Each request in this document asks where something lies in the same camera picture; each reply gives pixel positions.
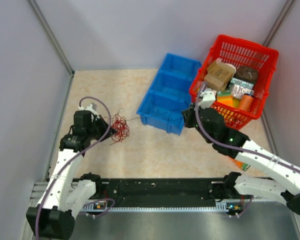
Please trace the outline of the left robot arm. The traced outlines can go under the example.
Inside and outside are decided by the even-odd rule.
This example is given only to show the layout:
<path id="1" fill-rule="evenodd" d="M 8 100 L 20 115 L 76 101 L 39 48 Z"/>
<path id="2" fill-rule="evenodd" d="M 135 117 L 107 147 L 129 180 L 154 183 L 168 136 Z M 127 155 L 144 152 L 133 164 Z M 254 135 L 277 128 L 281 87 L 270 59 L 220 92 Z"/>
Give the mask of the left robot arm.
<path id="1" fill-rule="evenodd" d="M 77 167 L 85 153 L 108 139 L 111 126 L 94 109 L 80 107 L 74 113 L 73 125 L 60 140 L 57 161 L 47 187 L 35 207 L 29 207 L 26 219 L 35 238 L 68 240 L 75 228 L 75 221 L 87 200 L 99 198 L 104 191 L 100 177 L 87 174 L 70 190 Z"/>

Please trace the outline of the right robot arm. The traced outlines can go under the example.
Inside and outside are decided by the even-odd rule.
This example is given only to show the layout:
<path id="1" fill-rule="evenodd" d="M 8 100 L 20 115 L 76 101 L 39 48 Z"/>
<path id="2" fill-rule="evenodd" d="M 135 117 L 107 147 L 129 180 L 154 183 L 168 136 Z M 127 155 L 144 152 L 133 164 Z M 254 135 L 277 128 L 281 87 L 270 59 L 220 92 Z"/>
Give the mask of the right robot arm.
<path id="1" fill-rule="evenodd" d="M 270 153 L 246 134 L 226 126 L 213 108 L 190 106 L 182 111 L 184 126 L 195 128 L 219 154 L 246 163 L 268 178 L 231 172 L 223 179 L 223 192 L 229 198 L 249 195 L 276 201 L 300 215 L 300 167 Z"/>

